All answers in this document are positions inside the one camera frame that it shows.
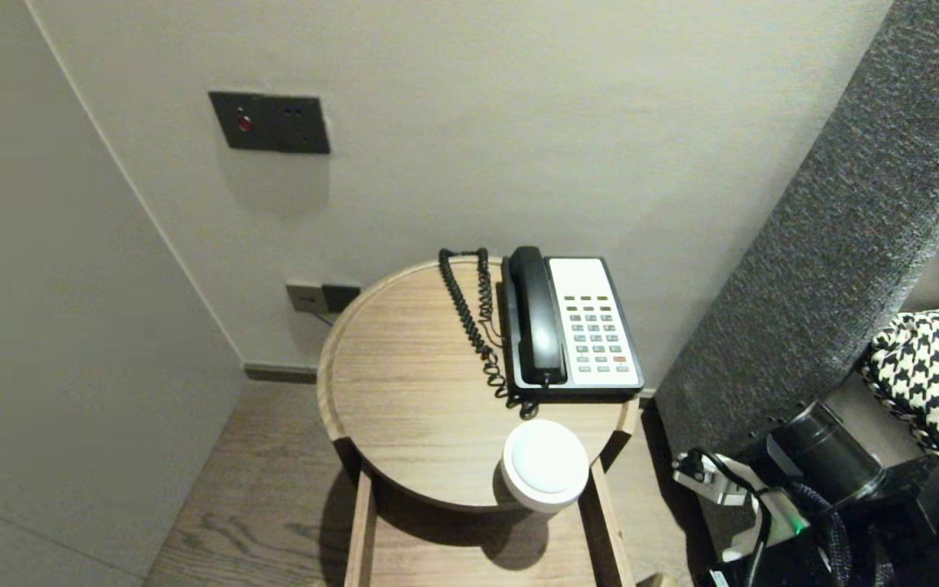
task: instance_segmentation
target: lower shelf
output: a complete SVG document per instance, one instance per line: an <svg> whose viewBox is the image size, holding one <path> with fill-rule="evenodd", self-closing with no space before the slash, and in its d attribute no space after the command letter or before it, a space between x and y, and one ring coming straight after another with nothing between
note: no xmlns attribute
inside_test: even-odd
<svg viewBox="0 0 939 587"><path fill-rule="evenodd" d="M603 468L578 506L469 514L422 504L362 470L346 584L633 585Z"/></svg>

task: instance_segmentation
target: white cup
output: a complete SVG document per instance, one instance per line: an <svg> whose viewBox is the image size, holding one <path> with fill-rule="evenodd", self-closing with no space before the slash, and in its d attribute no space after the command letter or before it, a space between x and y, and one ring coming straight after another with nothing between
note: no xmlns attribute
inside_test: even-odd
<svg viewBox="0 0 939 587"><path fill-rule="evenodd" d="M506 438L502 479L526 508L559 512L585 490L589 456L582 441L562 424L531 420L515 427Z"/></svg>

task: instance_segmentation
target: gray upholstered headboard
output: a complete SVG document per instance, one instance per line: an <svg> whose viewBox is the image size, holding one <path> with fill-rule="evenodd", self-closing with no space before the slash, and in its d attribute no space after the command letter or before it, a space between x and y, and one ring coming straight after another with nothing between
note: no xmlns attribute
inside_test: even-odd
<svg viewBox="0 0 939 587"><path fill-rule="evenodd" d="M897 0L663 380L674 451L726 454L834 390L939 245L939 0Z"/></svg>

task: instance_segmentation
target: wooden tabletop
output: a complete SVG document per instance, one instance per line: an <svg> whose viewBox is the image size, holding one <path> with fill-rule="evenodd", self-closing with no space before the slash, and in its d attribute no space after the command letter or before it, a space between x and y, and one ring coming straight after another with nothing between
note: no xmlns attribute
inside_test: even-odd
<svg viewBox="0 0 939 587"><path fill-rule="evenodd" d="M474 316L476 264L452 260ZM492 263L492 275L499 274ZM493 396L482 368L436 261L422 263L370 287L340 316L321 356L321 416L415 497L460 510L504 508L511 501L496 491L496 466L522 420ZM595 460L634 405L542 404L537 417L570 428Z"/></svg>

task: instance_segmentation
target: wall switch plate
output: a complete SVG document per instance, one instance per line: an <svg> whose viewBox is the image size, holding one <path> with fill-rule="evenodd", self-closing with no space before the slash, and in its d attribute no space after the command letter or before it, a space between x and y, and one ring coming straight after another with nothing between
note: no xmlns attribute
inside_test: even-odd
<svg viewBox="0 0 939 587"><path fill-rule="evenodd" d="M286 283L288 298L292 301L292 308L297 312L310 312L324 315L328 313L328 302L324 300L324 291L320 285L303 285L299 283Z"/></svg>
<svg viewBox="0 0 939 587"><path fill-rule="evenodd" d="M332 152L316 97L209 92L209 100L231 148Z"/></svg>

